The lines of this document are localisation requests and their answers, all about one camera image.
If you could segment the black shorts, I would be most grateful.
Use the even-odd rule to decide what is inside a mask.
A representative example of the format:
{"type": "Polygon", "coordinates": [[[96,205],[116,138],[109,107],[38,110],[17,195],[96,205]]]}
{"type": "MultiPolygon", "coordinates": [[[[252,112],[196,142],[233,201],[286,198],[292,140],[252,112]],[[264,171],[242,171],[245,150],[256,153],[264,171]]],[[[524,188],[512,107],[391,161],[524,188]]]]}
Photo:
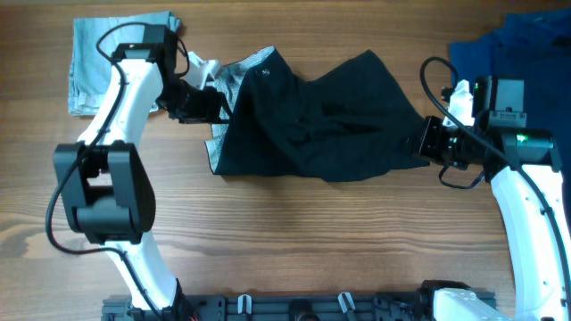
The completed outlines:
{"type": "Polygon", "coordinates": [[[370,50],[304,80],[270,46],[212,85],[228,101],[205,143],[215,175],[351,182],[429,164],[412,151],[422,117],[370,50]]]}

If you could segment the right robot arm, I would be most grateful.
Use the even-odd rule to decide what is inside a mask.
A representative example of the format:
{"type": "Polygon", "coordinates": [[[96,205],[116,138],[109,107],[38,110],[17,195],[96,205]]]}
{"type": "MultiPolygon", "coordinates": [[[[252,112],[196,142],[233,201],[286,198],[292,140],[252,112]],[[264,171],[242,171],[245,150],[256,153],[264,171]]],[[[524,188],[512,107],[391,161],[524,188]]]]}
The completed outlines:
{"type": "Polygon", "coordinates": [[[554,136],[529,128],[520,78],[452,76],[428,98],[430,116],[418,156],[443,167],[478,165],[505,226],[516,289],[516,320],[570,318],[570,236],[563,204],[563,164],[554,136]]]}

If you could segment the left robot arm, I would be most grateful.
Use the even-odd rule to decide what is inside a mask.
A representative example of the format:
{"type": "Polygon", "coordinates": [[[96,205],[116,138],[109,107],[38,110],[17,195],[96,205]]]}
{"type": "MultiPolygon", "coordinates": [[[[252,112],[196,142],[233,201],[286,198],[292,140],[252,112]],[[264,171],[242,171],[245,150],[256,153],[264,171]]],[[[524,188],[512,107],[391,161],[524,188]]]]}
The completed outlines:
{"type": "Polygon", "coordinates": [[[177,55],[188,56],[177,33],[143,23],[139,42],[120,43],[103,58],[112,80],[91,124],[74,144],[58,144],[58,184],[46,209],[46,236],[58,251],[75,256],[54,237],[55,204],[63,203],[70,229],[92,243],[89,253],[109,254],[131,292],[125,314],[132,320],[198,320],[153,238],[156,200],[138,146],[155,104],[182,124],[227,124],[225,96],[190,86],[176,72],[177,55]]]}

